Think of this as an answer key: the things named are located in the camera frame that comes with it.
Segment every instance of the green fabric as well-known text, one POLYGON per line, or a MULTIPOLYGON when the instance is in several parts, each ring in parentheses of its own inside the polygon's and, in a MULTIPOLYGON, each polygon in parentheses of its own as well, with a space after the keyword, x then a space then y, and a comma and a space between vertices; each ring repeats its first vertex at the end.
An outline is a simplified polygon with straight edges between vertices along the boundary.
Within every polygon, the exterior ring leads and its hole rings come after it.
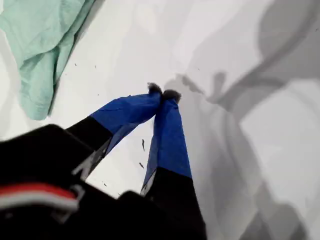
POLYGON ((45 119, 57 84, 94 0, 4 0, 0 28, 21 77, 19 100, 34 120, 45 119))

